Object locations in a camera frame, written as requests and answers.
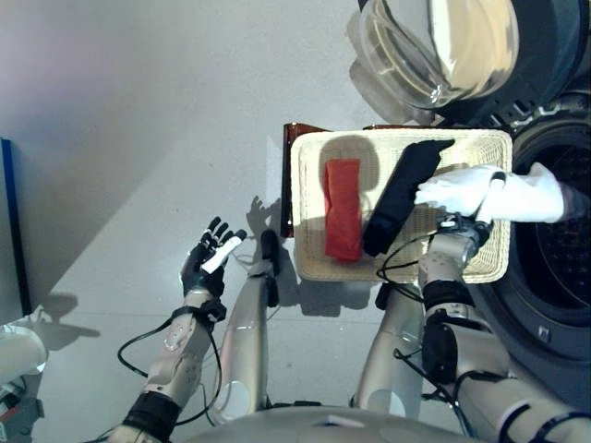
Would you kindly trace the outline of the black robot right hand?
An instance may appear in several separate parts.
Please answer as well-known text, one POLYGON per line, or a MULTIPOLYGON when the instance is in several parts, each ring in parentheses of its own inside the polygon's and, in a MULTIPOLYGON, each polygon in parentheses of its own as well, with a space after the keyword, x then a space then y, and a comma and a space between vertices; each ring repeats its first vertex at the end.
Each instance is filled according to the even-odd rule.
POLYGON ((476 224, 484 226, 487 229, 493 224, 495 202, 500 197, 502 190, 505 187, 505 183, 505 172, 496 172, 491 176, 487 192, 476 211, 476 224))

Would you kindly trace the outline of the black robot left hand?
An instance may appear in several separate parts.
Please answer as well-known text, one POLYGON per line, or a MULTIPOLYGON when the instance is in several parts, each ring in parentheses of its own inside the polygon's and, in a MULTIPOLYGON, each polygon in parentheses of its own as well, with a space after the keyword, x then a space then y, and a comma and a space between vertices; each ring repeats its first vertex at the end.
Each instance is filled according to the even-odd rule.
POLYGON ((224 290, 224 267, 229 256, 246 240, 245 230, 232 231, 227 222, 214 217, 190 250, 180 272, 183 295, 204 289, 213 297, 224 290))

